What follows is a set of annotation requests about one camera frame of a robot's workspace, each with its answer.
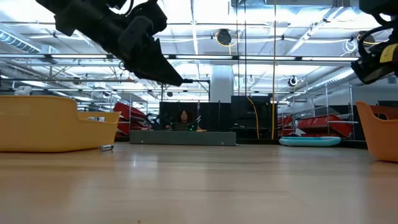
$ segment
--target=person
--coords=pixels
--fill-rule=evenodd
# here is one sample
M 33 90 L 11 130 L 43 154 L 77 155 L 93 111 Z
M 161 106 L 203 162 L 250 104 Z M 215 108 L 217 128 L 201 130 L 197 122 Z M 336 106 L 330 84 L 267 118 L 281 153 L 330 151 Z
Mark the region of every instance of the person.
M 166 128 L 174 131 L 189 131 L 190 124 L 193 124 L 193 116 L 188 110 L 180 110 L 177 114 L 177 122 L 171 125 L 167 125 Z

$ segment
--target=wooden floor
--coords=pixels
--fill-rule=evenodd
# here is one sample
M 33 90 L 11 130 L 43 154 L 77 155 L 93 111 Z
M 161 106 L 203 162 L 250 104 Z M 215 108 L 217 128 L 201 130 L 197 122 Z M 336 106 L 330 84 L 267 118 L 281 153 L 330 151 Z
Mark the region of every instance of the wooden floor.
M 398 164 L 366 150 L 138 146 L 0 153 L 0 223 L 398 223 Z

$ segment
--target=dark hair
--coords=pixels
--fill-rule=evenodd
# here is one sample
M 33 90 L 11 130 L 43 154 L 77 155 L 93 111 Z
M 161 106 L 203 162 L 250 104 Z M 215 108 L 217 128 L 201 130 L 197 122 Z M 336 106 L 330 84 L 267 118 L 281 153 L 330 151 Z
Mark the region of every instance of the dark hair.
M 192 113 L 191 113 L 191 111 L 189 111 L 189 110 L 186 110 L 186 109 L 182 109 L 182 110 L 179 110 L 178 111 L 178 113 L 177 113 L 177 122 L 179 122 L 179 123 L 181 123 L 182 121 L 181 121 L 181 114 L 182 114 L 182 112 L 186 112 L 187 113 L 187 122 L 188 123 L 192 123 L 192 119 L 193 119 L 193 115 L 192 115 Z

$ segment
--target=orange plastic tub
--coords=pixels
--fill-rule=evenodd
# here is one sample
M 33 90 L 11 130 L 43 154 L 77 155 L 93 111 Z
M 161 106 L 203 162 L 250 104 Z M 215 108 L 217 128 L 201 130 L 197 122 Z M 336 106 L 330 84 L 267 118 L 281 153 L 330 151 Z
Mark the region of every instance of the orange plastic tub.
M 0 151 L 69 152 L 113 144 L 119 116 L 77 112 L 68 98 L 0 96 Z
M 398 120 L 382 120 L 376 117 L 365 102 L 356 102 L 369 152 L 380 161 L 398 162 Z

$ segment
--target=woman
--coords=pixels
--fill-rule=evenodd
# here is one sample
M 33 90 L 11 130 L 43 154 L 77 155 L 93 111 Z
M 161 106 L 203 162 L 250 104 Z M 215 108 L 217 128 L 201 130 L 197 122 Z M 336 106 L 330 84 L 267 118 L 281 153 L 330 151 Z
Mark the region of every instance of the woman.
M 177 114 L 177 122 L 172 126 L 167 125 L 166 128 L 169 130 L 173 129 L 173 131 L 192 131 L 192 128 L 195 128 L 195 130 L 200 129 L 199 127 L 195 127 L 193 116 L 187 110 L 180 110 Z

